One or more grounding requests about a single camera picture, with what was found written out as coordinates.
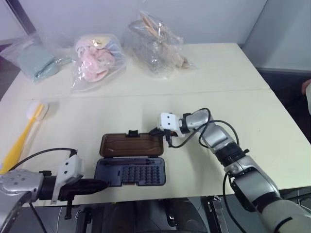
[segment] brown plastic case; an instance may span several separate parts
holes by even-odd
[[[102,138],[100,155],[102,157],[158,157],[163,154],[163,138],[148,133],[129,131],[108,133]]]

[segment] white table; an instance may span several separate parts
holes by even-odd
[[[155,81],[130,63],[127,71],[115,79],[114,84],[111,83],[115,92],[109,91],[107,85],[81,95],[70,95],[69,90],[63,93],[51,91],[62,88],[58,79],[71,79],[66,77],[70,67],[57,77],[35,86],[19,74],[0,102],[0,158],[6,155],[26,125],[25,112],[32,99],[48,101],[50,110],[44,120],[34,126],[22,158],[47,148],[77,148],[86,164],[86,178],[94,176],[96,163],[101,158],[98,151],[104,133],[124,133],[129,129],[148,132],[156,126],[161,112],[182,115],[208,107],[215,119],[228,121],[235,127],[241,147],[250,149],[249,154],[279,188],[311,185],[310,144],[242,51],[234,44],[188,45],[186,48],[190,59],[190,51],[195,51],[192,56],[197,64],[203,64],[199,59],[204,58],[202,54],[214,54],[215,58],[207,56],[207,61],[218,60],[218,66],[210,71],[206,67],[191,71],[191,76],[183,74],[180,79]],[[224,58],[231,56],[231,59],[221,62],[217,51]],[[186,76],[192,79],[188,86],[184,84]],[[120,91],[117,83],[123,88],[123,82],[127,82],[127,88]],[[67,155],[51,152],[28,161],[23,167],[32,171],[50,169],[56,172]],[[223,168],[214,155],[198,145],[197,138],[180,149],[169,149],[165,144],[162,157],[167,179],[164,186],[108,188],[94,195],[76,196],[73,203],[221,194]],[[229,185],[227,192],[232,193]],[[49,204],[50,201],[37,203]]]

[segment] light blue towel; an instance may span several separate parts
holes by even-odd
[[[33,82],[38,82],[59,71],[55,57],[38,45],[26,47],[17,58],[17,62],[20,69],[33,78]]]

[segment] black cable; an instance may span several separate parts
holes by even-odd
[[[232,130],[232,132],[234,133],[234,136],[235,136],[235,140],[237,142],[238,145],[240,145],[240,140],[239,140],[239,136],[237,134],[237,132],[235,131],[235,129],[233,128],[232,125],[230,125],[228,122],[224,121],[224,120],[211,120],[210,123],[213,123],[213,122],[219,122],[219,123],[223,123],[227,126],[229,126],[229,128]]]
[[[292,198],[286,198],[286,200],[296,200],[296,199],[304,199],[304,198],[311,198],[311,193],[306,193],[306,194],[303,194],[303,195],[299,195],[299,196],[295,196],[295,197],[292,197]]]
[[[195,131],[192,132],[192,134],[190,134],[189,137],[187,137],[187,139],[185,141],[183,141],[180,145],[178,146],[173,146],[172,142],[168,140],[168,144],[169,144],[169,147],[172,147],[172,148],[180,148],[182,147],[183,145],[185,145],[197,132],[199,132],[200,129],[202,129],[203,127],[205,126],[205,124],[201,125],[199,128],[197,128]]]
[[[204,127],[204,129],[203,129],[203,131],[202,131],[202,133],[200,134],[200,137],[199,137],[199,143],[201,144],[201,135],[205,132],[205,130],[206,130],[206,128],[207,128],[207,125],[208,125],[208,123],[209,123],[209,121],[210,121],[210,118],[211,118],[211,113],[210,113],[210,110],[208,109],[208,108],[201,108],[201,109],[199,109],[199,110],[197,110],[197,111],[200,111],[200,110],[206,110],[207,112],[208,112],[208,119],[207,119],[207,123],[205,123],[205,124],[203,124],[203,125],[201,125],[199,128],[197,128],[196,130],[194,130],[193,132],[192,132],[192,134],[190,134],[190,136],[189,137],[187,137],[187,139],[185,140],[185,141],[183,141],[180,145],[178,145],[178,146],[173,146],[173,144],[172,144],[172,142],[170,141],[170,140],[167,140],[167,142],[168,142],[168,144],[169,144],[169,147],[172,147],[172,148],[180,148],[180,147],[182,147],[183,145],[185,145],[197,132],[199,132],[199,130],[200,129],[202,129],[203,127]]]
[[[35,215],[35,218],[38,220],[40,227],[42,228],[43,232],[47,233],[47,230],[45,229],[43,222],[42,222],[41,218],[39,217],[37,211],[35,210],[34,206],[31,203],[29,203],[29,205],[30,205],[31,210],[33,211],[33,213]]]
[[[202,142],[201,142],[201,138],[202,138],[202,135],[205,133],[207,127],[208,127],[208,124],[210,122],[210,118],[211,118],[211,113],[210,113],[210,110],[208,108],[202,108],[200,110],[206,110],[208,112],[208,118],[207,118],[207,123],[205,123],[205,127],[204,129],[202,130],[202,132],[200,133],[200,136],[199,136],[199,144],[202,146],[202,147],[205,147],[205,148],[208,148],[206,145],[204,145]]]
[[[224,202],[225,202],[225,208],[229,214],[229,216],[231,217],[232,221],[235,223],[235,225],[237,225],[237,227],[240,229],[240,231],[242,233],[246,233],[246,231],[243,229],[243,227],[238,223],[238,221],[233,217],[230,209],[229,209],[229,205],[228,205],[228,202],[227,202],[227,198],[226,198],[226,195],[225,195],[225,182],[227,180],[227,174],[225,174],[225,177],[224,177],[224,182],[223,182],[223,197],[224,197]]]
[[[52,149],[42,150],[42,151],[37,152],[35,154],[32,154],[32,155],[28,156],[27,158],[23,159],[22,161],[18,162],[15,166],[13,166],[10,169],[10,171],[16,169],[19,165],[21,165],[21,164],[25,163],[26,161],[36,157],[37,155],[40,155],[40,154],[43,154],[43,153],[46,153],[46,152],[50,152],[50,151],[54,151],[54,150],[69,150],[70,151],[69,157],[77,154],[77,150],[76,149],[72,149],[72,148],[52,148]]]
[[[209,123],[215,123],[215,122],[219,122],[219,123],[223,123],[223,124],[227,125],[227,126],[232,130],[232,132],[234,133],[234,136],[235,136],[235,139],[236,139],[237,144],[240,145],[239,136],[238,136],[237,132],[235,131],[235,129],[233,128],[232,125],[230,125],[228,122],[226,122],[226,121],[224,121],[224,120],[211,120],[210,122],[207,123],[207,125],[208,125]],[[200,135],[200,137],[199,137],[199,143],[200,143],[200,145],[201,145],[202,147],[205,147],[205,148],[209,149],[208,146],[202,144],[202,142],[201,142],[201,140],[200,140],[201,137],[202,137],[202,134],[204,133],[205,130],[202,131],[202,133],[201,133],[201,135]]]

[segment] clear plastic bag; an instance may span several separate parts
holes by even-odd
[[[60,46],[38,33],[11,44],[0,56],[19,67],[34,83],[56,74],[60,66],[71,62]]]
[[[104,84],[126,66],[126,55],[111,34],[90,34],[75,43],[72,91],[86,91]]]
[[[183,39],[174,35],[157,17],[140,12],[140,20],[129,24],[124,47],[134,55],[153,75],[168,78],[177,68],[189,68],[190,64],[180,54]]]

